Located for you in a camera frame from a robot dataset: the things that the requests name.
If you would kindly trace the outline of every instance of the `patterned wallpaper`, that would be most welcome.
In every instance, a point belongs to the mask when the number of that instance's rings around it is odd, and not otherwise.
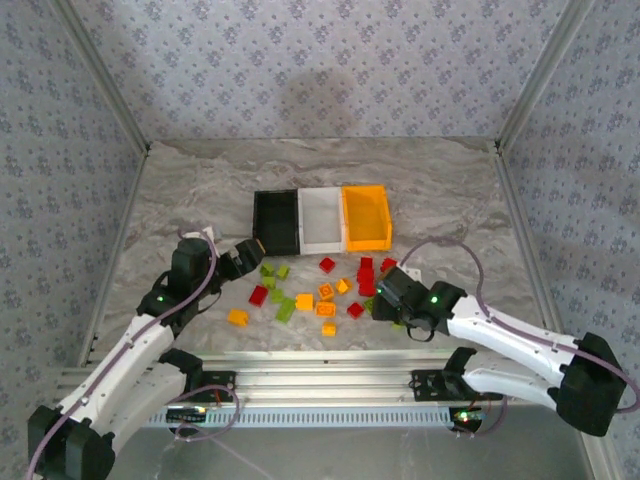
[[[509,154],[564,325],[604,336],[636,381],[639,65],[638,3],[596,2]],[[616,417],[613,436],[640,478],[640,415]]]
[[[0,478],[75,363],[138,155],[44,0],[0,2]]]
[[[148,140],[498,134],[566,0],[73,0]]]

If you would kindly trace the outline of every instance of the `plastic block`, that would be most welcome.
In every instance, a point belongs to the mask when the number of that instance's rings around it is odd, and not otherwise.
[[[269,298],[271,299],[271,303],[282,303],[284,300],[284,292],[281,288],[274,288],[271,290]]]
[[[333,302],[316,303],[316,315],[318,317],[333,318],[336,316],[336,304]]]
[[[291,320],[291,315],[296,310],[296,301],[293,298],[285,297],[282,300],[282,304],[278,309],[278,313],[276,313],[276,320],[282,323],[289,323]]]
[[[262,285],[269,290],[276,288],[276,277],[262,277]]]
[[[278,277],[280,280],[286,280],[289,276],[289,270],[290,268],[286,265],[280,265],[280,268],[276,272],[276,277]]]
[[[260,240],[265,255],[299,255],[298,236],[298,191],[255,192],[253,238]]]
[[[346,251],[342,189],[340,187],[299,188],[300,253]]]
[[[385,258],[382,261],[382,265],[380,265],[380,271],[384,272],[385,270],[394,267],[398,264],[397,260],[394,260],[393,258]]]
[[[347,251],[391,249],[391,212],[383,185],[342,187]]]
[[[362,302],[362,304],[364,305],[365,310],[369,312],[369,315],[371,315],[371,313],[373,312],[373,297],[367,298],[364,302]]]
[[[260,265],[260,275],[263,277],[273,277],[275,271],[276,268],[269,262],[263,262],[262,265]]]
[[[376,294],[376,287],[371,282],[362,282],[358,286],[358,294],[363,297],[373,297]]]
[[[373,268],[361,268],[358,270],[357,280],[358,283],[362,282],[373,282],[376,273]]]
[[[333,292],[333,287],[330,283],[320,285],[318,287],[318,294],[320,294],[320,298],[325,302],[332,300],[335,295],[335,293]]]
[[[336,324],[335,322],[324,322],[322,324],[322,336],[323,337],[335,337],[336,336]]]
[[[358,302],[352,303],[349,308],[347,308],[347,313],[356,320],[362,313],[364,312],[364,307],[360,305]]]
[[[360,259],[360,268],[373,269],[373,258],[371,258],[371,257],[362,257]]]
[[[324,273],[330,273],[336,267],[336,262],[331,260],[329,257],[324,257],[320,262],[320,269]]]
[[[229,312],[227,320],[236,327],[246,327],[249,324],[249,314],[244,310],[233,309]]]
[[[313,311],[313,293],[300,293],[296,296],[296,308],[307,312]]]
[[[251,297],[249,297],[249,303],[256,307],[261,307],[268,294],[269,290],[267,288],[262,285],[258,285],[253,289],[253,293],[251,294]]]
[[[336,283],[336,290],[338,290],[338,293],[340,293],[340,295],[344,295],[352,288],[353,283],[351,283],[351,280],[349,280],[348,278],[341,278],[340,280],[338,280],[338,283]]]

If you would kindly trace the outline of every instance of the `gray marble tabletop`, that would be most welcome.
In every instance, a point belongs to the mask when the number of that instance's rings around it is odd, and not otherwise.
[[[481,138],[394,138],[336,140],[216,140],[154,143],[140,181],[122,255],[108,294],[94,348],[109,350],[135,315],[135,308],[160,273],[168,269],[179,228],[215,224],[225,250],[251,235],[253,192],[298,187],[384,184],[393,220],[391,252],[373,254],[376,266],[395,258],[427,235],[455,235],[481,258],[486,299],[495,308],[541,325],[489,143]],[[354,277],[360,255],[335,255],[330,275],[318,268],[322,256],[273,258],[291,267],[280,283],[287,296],[315,292],[327,280]],[[462,250],[428,246],[409,266],[422,270],[427,285],[440,278],[473,291],[472,260]],[[176,341],[194,353],[276,350],[450,348],[460,340],[437,335],[413,342],[403,330],[346,308],[359,297],[338,297],[338,333],[323,337],[323,319],[295,312],[283,325],[277,305],[247,302],[260,281],[254,272],[225,285],[219,302],[196,317]],[[247,310],[249,325],[226,320],[231,308]]]

